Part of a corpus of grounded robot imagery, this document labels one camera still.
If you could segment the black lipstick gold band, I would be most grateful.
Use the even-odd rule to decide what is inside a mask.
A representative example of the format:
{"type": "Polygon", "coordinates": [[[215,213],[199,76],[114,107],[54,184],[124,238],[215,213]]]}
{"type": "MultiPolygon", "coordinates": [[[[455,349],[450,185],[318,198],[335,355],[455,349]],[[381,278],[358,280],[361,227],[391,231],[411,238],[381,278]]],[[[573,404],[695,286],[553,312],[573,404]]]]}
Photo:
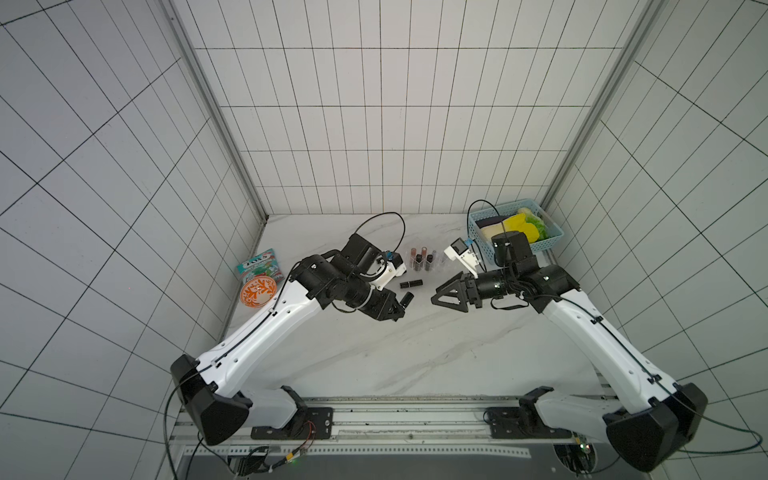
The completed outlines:
{"type": "Polygon", "coordinates": [[[415,288],[423,285],[424,285],[424,282],[422,279],[404,281],[399,284],[401,289],[410,289],[410,288],[415,288]]]}

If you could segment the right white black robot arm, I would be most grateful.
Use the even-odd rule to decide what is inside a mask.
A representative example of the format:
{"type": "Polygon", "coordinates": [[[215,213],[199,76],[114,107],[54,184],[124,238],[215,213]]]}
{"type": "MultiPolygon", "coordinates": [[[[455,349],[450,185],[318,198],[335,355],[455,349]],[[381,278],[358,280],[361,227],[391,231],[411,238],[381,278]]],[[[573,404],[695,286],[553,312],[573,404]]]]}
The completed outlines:
{"type": "Polygon", "coordinates": [[[513,295],[558,326],[607,380],[614,395],[593,399],[558,394],[541,386],[519,400],[518,428],[524,434],[564,430],[608,443],[629,466],[650,472],[695,436],[706,395],[679,384],[631,345],[562,267],[540,266],[520,232],[496,236],[495,270],[481,272],[462,239],[444,253],[465,267],[440,285],[432,304],[460,312],[513,295]]]}

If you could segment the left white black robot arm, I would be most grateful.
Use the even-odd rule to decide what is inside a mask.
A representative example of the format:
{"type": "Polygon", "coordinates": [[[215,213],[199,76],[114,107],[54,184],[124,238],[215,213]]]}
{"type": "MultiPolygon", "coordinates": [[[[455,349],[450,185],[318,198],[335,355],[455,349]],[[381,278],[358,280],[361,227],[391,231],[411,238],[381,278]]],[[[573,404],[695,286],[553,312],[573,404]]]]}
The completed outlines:
{"type": "Polygon", "coordinates": [[[405,271],[399,253],[354,233],[342,249],[300,260],[280,292],[221,343],[198,357],[181,355],[171,375],[202,439],[219,445],[245,427],[301,434],[307,407],[292,388],[246,391],[245,382],[294,330],[337,301],[376,321],[401,319],[413,296],[398,300],[386,286],[405,271]]]}

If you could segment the clear acrylic lipstick organizer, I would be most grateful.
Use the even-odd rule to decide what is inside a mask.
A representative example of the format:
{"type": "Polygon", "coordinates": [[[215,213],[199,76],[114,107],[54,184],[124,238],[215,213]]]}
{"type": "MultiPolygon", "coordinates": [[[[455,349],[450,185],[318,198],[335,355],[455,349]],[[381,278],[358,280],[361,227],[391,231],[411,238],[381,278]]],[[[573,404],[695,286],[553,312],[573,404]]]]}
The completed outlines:
{"type": "Polygon", "coordinates": [[[437,252],[437,258],[433,262],[432,269],[430,271],[426,271],[424,269],[424,266],[423,266],[423,269],[421,271],[415,271],[414,270],[414,263],[413,264],[410,263],[410,250],[411,250],[411,248],[416,248],[417,249],[417,254],[420,254],[422,247],[410,247],[410,248],[408,248],[406,250],[406,253],[407,253],[407,268],[409,270],[412,270],[412,271],[415,271],[415,272],[426,272],[426,273],[437,272],[437,271],[445,268],[450,262],[454,262],[454,261],[448,260],[446,258],[446,256],[445,256],[445,254],[444,254],[444,249],[446,247],[448,247],[451,243],[449,243],[447,246],[445,246],[442,249],[429,249],[427,246],[422,246],[422,247],[427,247],[428,255],[431,254],[431,252],[433,250],[436,250],[436,252],[437,252]]]}

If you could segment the light blue plastic basket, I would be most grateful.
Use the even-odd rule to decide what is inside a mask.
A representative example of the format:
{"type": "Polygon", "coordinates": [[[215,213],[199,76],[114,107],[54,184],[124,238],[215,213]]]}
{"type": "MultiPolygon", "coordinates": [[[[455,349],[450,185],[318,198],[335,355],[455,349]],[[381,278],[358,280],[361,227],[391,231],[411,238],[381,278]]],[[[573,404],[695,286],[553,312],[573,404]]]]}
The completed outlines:
{"type": "Polygon", "coordinates": [[[485,200],[474,201],[467,214],[467,232],[486,265],[493,267],[497,262],[492,239],[497,235],[522,233],[534,253],[552,249],[564,235],[560,226],[531,199],[497,206],[485,200]]]}

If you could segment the yellow toy napa cabbage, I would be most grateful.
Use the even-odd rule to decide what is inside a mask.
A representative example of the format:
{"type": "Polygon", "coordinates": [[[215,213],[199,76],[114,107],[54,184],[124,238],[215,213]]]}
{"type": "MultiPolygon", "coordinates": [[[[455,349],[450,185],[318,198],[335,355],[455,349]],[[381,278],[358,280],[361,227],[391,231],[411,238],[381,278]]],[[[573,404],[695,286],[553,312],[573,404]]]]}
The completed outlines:
{"type": "Polygon", "coordinates": [[[523,233],[529,244],[538,241],[538,231],[525,222],[525,217],[522,214],[510,217],[490,217],[477,221],[476,225],[486,241],[491,241],[496,235],[515,232],[523,233]]]}

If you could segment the green toy vegetable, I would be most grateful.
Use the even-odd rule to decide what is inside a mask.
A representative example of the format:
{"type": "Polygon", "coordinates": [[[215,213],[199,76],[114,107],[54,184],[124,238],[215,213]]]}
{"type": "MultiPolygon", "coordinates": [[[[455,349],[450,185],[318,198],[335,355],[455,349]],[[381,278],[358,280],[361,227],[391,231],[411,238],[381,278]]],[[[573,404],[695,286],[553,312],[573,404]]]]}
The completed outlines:
{"type": "Polygon", "coordinates": [[[536,230],[538,231],[538,241],[549,238],[548,230],[545,223],[539,216],[535,215],[531,209],[527,207],[521,207],[518,210],[518,213],[522,214],[525,217],[525,222],[527,224],[530,224],[536,228],[536,230]]]}

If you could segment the green snack packet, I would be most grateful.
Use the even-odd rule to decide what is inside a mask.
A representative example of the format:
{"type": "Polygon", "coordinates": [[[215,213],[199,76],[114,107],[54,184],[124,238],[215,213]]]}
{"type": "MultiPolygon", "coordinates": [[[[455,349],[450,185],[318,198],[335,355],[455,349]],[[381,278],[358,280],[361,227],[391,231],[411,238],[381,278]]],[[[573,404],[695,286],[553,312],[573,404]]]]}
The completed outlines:
{"type": "Polygon", "coordinates": [[[254,277],[264,275],[272,278],[277,283],[284,279],[284,274],[280,269],[273,249],[265,250],[239,264],[237,266],[237,274],[242,284],[248,283],[254,277]]]}

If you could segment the orange white patterned bowl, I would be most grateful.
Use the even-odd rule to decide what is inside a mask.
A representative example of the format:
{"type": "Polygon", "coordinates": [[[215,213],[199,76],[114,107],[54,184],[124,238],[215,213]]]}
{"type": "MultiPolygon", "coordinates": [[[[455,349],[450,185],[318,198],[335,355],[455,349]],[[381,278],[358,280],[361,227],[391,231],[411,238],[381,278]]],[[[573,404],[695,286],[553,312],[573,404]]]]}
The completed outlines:
{"type": "Polygon", "coordinates": [[[259,309],[274,298],[277,292],[278,284],[272,277],[257,275],[243,284],[239,294],[239,301],[246,307],[259,309]]]}

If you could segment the aluminium mounting rail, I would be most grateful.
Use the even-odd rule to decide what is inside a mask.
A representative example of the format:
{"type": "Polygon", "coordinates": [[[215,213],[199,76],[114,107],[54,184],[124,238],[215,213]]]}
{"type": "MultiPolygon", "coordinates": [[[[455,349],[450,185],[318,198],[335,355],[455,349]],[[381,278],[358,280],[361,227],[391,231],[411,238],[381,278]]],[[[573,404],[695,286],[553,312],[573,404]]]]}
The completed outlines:
{"type": "Polygon", "coordinates": [[[283,427],[249,419],[229,437],[208,443],[186,413],[171,435],[172,446],[223,458],[252,452],[281,458],[310,455],[486,454],[527,458],[536,445],[595,453],[607,445],[576,419],[560,426],[533,417],[523,397],[307,398],[283,427]]]}

